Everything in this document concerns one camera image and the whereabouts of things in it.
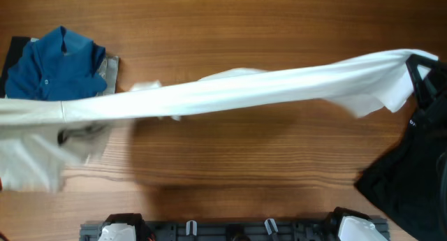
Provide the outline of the white t-shirt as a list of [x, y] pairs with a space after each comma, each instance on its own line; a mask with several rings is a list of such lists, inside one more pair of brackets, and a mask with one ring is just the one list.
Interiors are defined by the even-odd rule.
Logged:
[[416, 91], [412, 59], [423, 50], [366, 54], [333, 64], [263, 71], [235, 68], [195, 82], [136, 84], [129, 92], [74, 101], [1, 100], [1, 188], [58, 191], [61, 172], [99, 158], [111, 129], [131, 119], [197, 115], [272, 103], [324, 99], [356, 117], [398, 111]]

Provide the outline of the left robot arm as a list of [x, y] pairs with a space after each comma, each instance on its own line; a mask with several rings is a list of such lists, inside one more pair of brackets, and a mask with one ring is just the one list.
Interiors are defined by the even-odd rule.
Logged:
[[98, 241], [156, 241], [156, 235], [141, 214], [111, 214], [104, 222]]

